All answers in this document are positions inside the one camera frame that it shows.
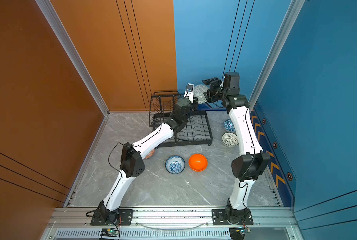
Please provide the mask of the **green patterned ceramic bowl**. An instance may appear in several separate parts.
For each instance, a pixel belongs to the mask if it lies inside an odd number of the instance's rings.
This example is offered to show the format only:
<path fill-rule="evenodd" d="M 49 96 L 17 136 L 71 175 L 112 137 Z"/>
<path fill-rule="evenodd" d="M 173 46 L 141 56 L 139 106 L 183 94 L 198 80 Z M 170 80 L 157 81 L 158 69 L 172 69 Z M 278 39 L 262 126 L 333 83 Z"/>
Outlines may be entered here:
<path fill-rule="evenodd" d="M 198 104 L 207 103 L 206 93 L 208 86 L 206 85 L 196 85 L 193 88 L 193 95 L 198 99 Z"/>

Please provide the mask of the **red patterned ceramic bowl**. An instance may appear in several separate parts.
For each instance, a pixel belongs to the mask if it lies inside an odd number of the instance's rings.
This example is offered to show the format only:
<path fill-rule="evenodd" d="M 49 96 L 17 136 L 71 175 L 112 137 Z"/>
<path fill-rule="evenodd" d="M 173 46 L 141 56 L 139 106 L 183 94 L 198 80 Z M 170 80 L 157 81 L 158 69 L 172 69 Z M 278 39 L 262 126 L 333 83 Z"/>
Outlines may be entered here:
<path fill-rule="evenodd" d="M 153 149 L 152 151 L 150 151 L 150 152 L 145 156 L 145 159 L 150 159 L 150 158 L 153 156 L 154 152 L 155 152 L 155 149 Z"/>

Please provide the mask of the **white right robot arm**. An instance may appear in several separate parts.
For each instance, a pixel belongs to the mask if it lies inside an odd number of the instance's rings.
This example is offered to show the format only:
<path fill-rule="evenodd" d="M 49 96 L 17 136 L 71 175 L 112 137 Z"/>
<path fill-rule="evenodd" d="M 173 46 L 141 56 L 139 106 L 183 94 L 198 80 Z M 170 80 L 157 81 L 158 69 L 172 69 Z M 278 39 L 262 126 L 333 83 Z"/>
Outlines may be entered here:
<path fill-rule="evenodd" d="M 217 214 L 216 224 L 253 225 L 250 209 L 247 206 L 250 191 L 270 162 L 269 153 L 265 153 L 255 135 L 250 120 L 247 97 L 241 95 L 239 74 L 227 72 L 223 79 L 211 78 L 203 80 L 209 88 L 204 93 L 208 103 L 221 101 L 227 110 L 235 128 L 239 154 L 231 162 L 231 170 L 235 183 L 231 196 L 227 200 L 222 215 Z"/>

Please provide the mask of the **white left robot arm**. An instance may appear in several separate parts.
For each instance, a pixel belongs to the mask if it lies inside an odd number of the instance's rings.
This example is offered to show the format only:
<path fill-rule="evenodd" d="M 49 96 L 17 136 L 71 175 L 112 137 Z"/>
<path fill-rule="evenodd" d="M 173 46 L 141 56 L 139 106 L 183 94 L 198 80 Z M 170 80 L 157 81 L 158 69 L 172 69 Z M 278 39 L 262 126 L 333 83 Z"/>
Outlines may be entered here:
<path fill-rule="evenodd" d="M 91 225 L 119 225 L 118 209 L 121 201 L 133 180 L 145 170 L 145 157 L 161 143 L 173 137 L 187 125 L 193 109 L 193 97 L 178 99 L 169 117 L 152 133 L 133 144 L 122 145 L 120 167 L 116 181 L 108 195 L 102 200 L 97 209 L 86 213 L 91 218 Z"/>

